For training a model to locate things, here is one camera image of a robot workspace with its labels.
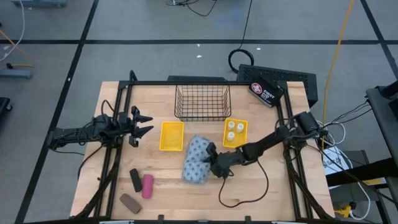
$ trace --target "yellow tray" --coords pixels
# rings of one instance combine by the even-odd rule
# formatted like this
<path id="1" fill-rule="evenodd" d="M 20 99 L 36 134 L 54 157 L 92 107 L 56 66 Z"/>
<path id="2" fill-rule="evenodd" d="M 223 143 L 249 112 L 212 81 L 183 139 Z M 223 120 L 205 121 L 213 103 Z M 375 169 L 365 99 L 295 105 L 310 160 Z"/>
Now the yellow tray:
<path id="1" fill-rule="evenodd" d="M 233 130 L 228 130 L 228 123 L 230 121 L 235 122 L 235 127 Z M 236 132 L 236 127 L 238 123 L 243 123 L 243 131 L 240 133 Z M 232 141 L 227 140 L 227 134 L 233 131 L 235 133 L 235 138 Z M 224 127 L 224 138 L 223 138 L 223 146 L 224 147 L 231 147 L 231 148 L 236 148 L 238 146 L 241 146 L 243 144 L 246 144 L 248 138 L 248 121 L 245 120 L 239 120 L 239 119 L 233 119 L 233 118 L 227 118 L 225 120 L 225 127 Z"/>
<path id="2" fill-rule="evenodd" d="M 159 149 L 161 151 L 181 151 L 184 135 L 184 123 L 181 121 L 163 121 L 160 132 Z"/>

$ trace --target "black wire basket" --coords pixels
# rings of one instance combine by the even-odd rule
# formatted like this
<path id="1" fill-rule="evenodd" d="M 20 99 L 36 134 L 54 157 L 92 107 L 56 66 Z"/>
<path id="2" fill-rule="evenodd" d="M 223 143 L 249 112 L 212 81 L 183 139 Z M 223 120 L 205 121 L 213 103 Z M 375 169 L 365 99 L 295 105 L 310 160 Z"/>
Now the black wire basket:
<path id="1" fill-rule="evenodd" d="M 224 121 L 231 116 L 229 85 L 175 86 L 174 115 L 181 121 Z"/>

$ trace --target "pink object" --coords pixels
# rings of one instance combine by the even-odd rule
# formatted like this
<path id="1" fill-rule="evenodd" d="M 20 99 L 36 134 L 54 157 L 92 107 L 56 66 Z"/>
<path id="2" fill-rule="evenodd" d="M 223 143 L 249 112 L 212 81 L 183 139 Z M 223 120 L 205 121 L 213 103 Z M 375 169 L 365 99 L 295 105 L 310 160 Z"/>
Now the pink object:
<path id="1" fill-rule="evenodd" d="M 153 190 L 154 190 L 154 176 L 150 174 L 145 174 L 143 189 L 142 189 L 142 198 L 151 198 Z"/>

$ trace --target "white bottle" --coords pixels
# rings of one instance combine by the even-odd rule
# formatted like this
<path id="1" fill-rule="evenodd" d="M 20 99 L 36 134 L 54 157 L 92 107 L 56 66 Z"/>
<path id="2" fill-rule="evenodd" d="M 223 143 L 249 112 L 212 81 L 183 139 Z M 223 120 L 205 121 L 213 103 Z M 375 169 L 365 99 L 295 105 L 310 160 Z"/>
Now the white bottle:
<path id="1" fill-rule="evenodd" d="M 241 133 L 243 131 L 244 125 L 242 123 L 239 123 L 236 127 L 236 132 Z"/>
<path id="2" fill-rule="evenodd" d="M 232 141 L 235 137 L 235 134 L 231 131 L 228 133 L 228 135 L 226 136 L 226 139 L 229 141 Z"/>
<path id="3" fill-rule="evenodd" d="M 230 121 L 228 122 L 228 130 L 232 131 L 235 128 L 235 122 Z"/>

